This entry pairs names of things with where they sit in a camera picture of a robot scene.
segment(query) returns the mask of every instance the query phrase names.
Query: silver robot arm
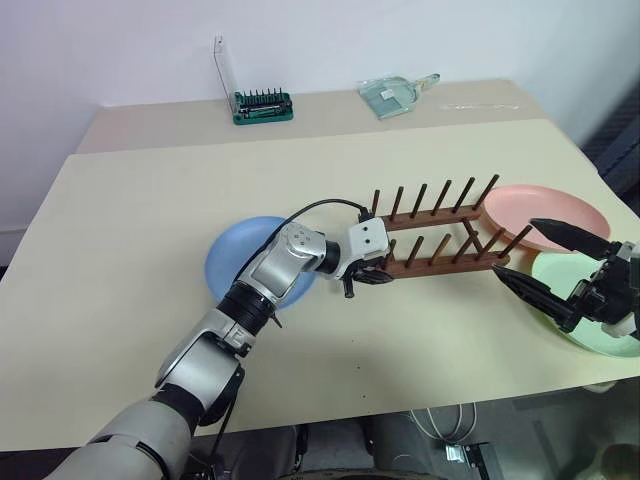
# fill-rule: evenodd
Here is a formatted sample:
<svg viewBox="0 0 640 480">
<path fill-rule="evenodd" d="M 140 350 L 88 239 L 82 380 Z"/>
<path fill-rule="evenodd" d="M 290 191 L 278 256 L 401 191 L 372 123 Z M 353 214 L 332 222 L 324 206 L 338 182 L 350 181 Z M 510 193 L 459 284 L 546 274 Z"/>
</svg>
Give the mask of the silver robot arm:
<svg viewBox="0 0 640 480">
<path fill-rule="evenodd" d="M 380 218 L 354 225 L 338 242 L 297 223 L 285 225 L 167 357 L 151 398 L 123 410 L 47 479 L 177 480 L 196 426 L 224 415 L 244 378 L 238 357 L 249 353 L 300 273 L 345 279 L 387 249 Z"/>
</svg>

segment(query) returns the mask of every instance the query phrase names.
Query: blue plate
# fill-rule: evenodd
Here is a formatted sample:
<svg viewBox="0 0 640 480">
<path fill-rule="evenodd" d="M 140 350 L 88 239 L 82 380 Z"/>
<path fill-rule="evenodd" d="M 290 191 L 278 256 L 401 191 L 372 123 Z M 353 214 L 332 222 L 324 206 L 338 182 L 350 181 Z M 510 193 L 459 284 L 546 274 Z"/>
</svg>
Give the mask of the blue plate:
<svg viewBox="0 0 640 480">
<path fill-rule="evenodd" d="M 204 264 L 207 286 L 217 302 L 229 291 L 238 271 L 260 245 L 284 221 L 281 217 L 253 217 L 236 223 L 220 234 L 213 243 Z M 296 303 L 311 288 L 315 272 L 298 277 L 293 289 L 280 304 L 280 309 Z"/>
</svg>

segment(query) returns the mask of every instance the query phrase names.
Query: beige tabletop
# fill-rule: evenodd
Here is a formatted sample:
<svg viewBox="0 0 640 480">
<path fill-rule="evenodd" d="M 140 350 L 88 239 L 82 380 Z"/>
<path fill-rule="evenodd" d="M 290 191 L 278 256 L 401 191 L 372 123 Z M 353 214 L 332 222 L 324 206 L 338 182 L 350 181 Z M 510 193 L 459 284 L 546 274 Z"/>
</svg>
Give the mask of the beige tabletop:
<svg viewBox="0 0 640 480">
<path fill-rule="evenodd" d="M 640 221 L 549 121 L 521 120 L 331 137 L 72 155 L 0 283 L 0 450 L 76 446 L 148 396 L 162 360 L 212 306 L 203 261 L 216 236 L 254 215 L 286 216 L 326 197 L 380 212 L 405 186 L 410 208 L 447 178 L 451 196 L 492 174 L 499 185 L 562 189 L 593 204 L 612 236 Z M 343 206 L 300 221 L 332 234 Z M 398 256 L 425 236 L 393 232 Z M 489 232 L 481 229 L 481 239 Z M 533 253 L 519 249 L 526 269 Z M 312 422 L 543 392 L 640 374 L 640 359 L 592 353 L 558 335 L 491 272 L 356 286 L 318 278 L 267 325 L 230 430 Z M 214 431 L 215 427 L 202 430 Z"/>
</svg>

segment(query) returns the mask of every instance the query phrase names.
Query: white wall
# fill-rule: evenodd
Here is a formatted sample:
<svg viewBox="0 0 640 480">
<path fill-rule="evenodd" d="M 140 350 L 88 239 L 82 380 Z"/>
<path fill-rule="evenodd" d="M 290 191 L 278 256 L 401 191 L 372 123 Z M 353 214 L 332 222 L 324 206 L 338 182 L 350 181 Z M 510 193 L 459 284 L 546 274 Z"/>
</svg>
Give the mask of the white wall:
<svg viewBox="0 0 640 480">
<path fill-rule="evenodd" d="M 0 0 L 0 231 L 31 220 L 98 105 L 221 97 L 218 32 L 247 89 L 505 77 L 578 143 L 640 75 L 638 0 Z"/>
</svg>

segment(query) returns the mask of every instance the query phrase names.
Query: pink plate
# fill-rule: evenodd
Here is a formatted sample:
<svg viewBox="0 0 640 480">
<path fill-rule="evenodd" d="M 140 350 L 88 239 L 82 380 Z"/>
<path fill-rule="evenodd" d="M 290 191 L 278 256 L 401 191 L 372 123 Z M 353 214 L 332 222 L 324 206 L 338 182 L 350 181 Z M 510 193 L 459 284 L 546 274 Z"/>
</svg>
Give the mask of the pink plate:
<svg viewBox="0 0 640 480">
<path fill-rule="evenodd" d="M 487 195 L 483 208 L 494 225 L 506 229 L 505 235 L 509 238 L 515 237 L 531 218 L 562 220 L 607 239 L 611 234 L 607 219 L 595 208 L 578 197 L 552 188 L 536 185 L 495 188 Z M 535 228 L 520 243 L 536 250 L 567 252 Z"/>
</svg>

